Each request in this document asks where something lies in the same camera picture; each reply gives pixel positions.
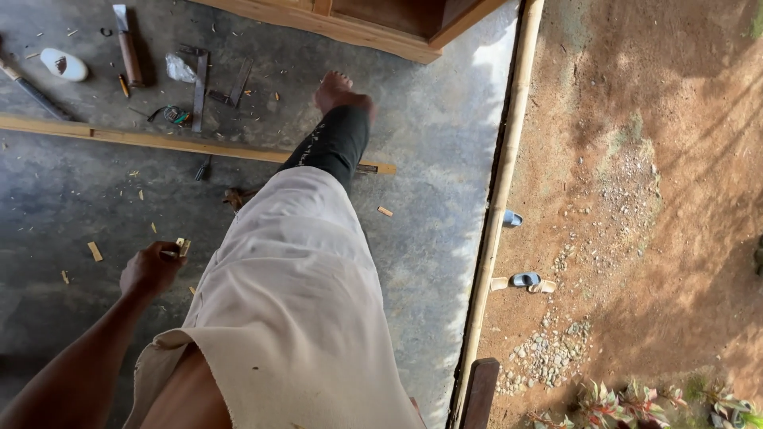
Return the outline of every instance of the white cloth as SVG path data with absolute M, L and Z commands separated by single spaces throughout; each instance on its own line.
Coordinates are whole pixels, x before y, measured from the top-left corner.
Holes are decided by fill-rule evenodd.
M 423 427 L 400 383 L 357 215 L 322 170 L 284 170 L 239 211 L 183 328 L 141 353 L 125 429 L 140 427 L 190 342 L 233 427 Z

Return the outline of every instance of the wooden cabinet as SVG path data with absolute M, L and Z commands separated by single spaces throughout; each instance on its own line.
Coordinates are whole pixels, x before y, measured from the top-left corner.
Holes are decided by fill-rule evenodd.
M 194 1 L 428 64 L 506 0 Z

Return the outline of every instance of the bare foot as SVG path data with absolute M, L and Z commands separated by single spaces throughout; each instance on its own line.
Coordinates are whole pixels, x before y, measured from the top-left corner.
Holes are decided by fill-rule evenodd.
M 353 81 L 347 76 L 333 70 L 326 73 L 318 90 L 313 94 L 315 106 L 326 115 L 331 109 L 344 105 L 359 107 L 369 114 L 371 124 L 376 119 L 376 105 L 371 97 L 350 91 Z

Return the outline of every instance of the tape measure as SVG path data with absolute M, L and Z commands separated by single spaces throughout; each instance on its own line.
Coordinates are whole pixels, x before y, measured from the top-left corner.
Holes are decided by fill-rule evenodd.
M 191 117 L 191 112 L 183 110 L 179 108 L 178 106 L 167 105 L 165 107 L 158 108 L 146 120 L 149 122 L 153 122 L 154 118 L 156 118 L 156 115 L 159 114 L 159 112 L 161 111 L 163 112 L 162 115 L 164 116 L 164 118 L 170 124 L 181 124 L 187 121 Z

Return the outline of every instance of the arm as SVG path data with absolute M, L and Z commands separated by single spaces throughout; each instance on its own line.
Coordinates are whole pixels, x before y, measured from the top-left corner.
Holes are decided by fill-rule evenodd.
M 119 368 L 138 318 L 175 279 L 185 258 L 178 245 L 157 241 L 122 272 L 119 300 L 74 343 L 43 368 L 0 414 L 0 427 L 101 428 L 106 424 Z

